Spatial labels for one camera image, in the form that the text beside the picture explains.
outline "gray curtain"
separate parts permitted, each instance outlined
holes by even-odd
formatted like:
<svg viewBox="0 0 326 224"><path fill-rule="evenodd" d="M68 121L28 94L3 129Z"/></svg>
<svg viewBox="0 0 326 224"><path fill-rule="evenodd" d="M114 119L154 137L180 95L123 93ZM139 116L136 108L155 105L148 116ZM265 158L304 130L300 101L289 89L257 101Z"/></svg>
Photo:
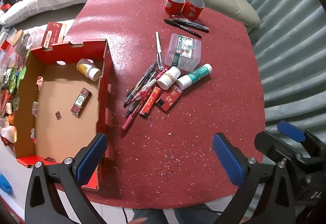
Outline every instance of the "gray curtain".
<svg viewBox="0 0 326 224"><path fill-rule="evenodd" d="M318 0L247 0L260 17L249 33L264 90L266 130L286 120L326 142L326 12ZM257 204L259 187L248 215Z"/></svg>

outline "jeans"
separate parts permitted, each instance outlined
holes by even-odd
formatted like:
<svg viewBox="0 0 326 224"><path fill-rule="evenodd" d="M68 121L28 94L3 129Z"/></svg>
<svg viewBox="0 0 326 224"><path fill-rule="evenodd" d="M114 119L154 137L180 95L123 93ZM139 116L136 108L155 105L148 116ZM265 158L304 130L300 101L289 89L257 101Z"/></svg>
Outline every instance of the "jeans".
<svg viewBox="0 0 326 224"><path fill-rule="evenodd" d="M199 204L175 208L174 213L179 224L213 224L219 215L206 209L209 207ZM144 224L169 224L162 209L133 209L133 211L135 213L133 220L141 217L148 218Z"/></svg>

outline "clear plastic box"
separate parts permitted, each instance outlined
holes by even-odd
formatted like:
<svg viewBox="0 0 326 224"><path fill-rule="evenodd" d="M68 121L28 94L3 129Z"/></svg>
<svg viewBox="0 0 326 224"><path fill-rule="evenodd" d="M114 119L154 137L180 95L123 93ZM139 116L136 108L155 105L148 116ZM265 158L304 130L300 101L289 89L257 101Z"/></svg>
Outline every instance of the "clear plastic box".
<svg viewBox="0 0 326 224"><path fill-rule="evenodd" d="M192 72L200 62L201 52L200 40L172 34L164 64Z"/></svg>

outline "red table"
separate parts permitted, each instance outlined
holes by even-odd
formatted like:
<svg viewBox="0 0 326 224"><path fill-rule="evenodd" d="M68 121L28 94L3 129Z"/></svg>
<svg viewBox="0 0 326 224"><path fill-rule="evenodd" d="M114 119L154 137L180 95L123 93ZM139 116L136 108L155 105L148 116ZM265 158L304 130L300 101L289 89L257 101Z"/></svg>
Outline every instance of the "red table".
<svg viewBox="0 0 326 224"><path fill-rule="evenodd" d="M127 91L156 60L155 31L163 58L173 33L193 37L164 23L165 0L88 0L65 40L107 38L115 75L109 85L110 126L106 131L114 161L103 161L99 191L91 201L128 208L175 208L234 194L233 186L211 149L223 132L247 157L262 160L254 147L264 130L264 99L258 67L244 25L205 8L200 22L202 60L213 73L183 93L169 113L157 106L150 117L138 116L125 136L122 107Z"/></svg>

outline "plastic bag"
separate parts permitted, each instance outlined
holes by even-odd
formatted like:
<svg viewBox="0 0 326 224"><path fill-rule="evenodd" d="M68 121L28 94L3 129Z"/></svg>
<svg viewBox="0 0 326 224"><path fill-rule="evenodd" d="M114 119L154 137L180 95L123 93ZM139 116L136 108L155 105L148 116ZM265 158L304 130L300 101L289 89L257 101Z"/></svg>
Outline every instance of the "plastic bag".
<svg viewBox="0 0 326 224"><path fill-rule="evenodd" d="M27 30L26 32L30 33L30 37L27 41L26 48L32 49L32 48L40 47L41 43L42 43L43 36L45 34L45 30L40 29L38 27L34 27L34 28Z"/></svg>

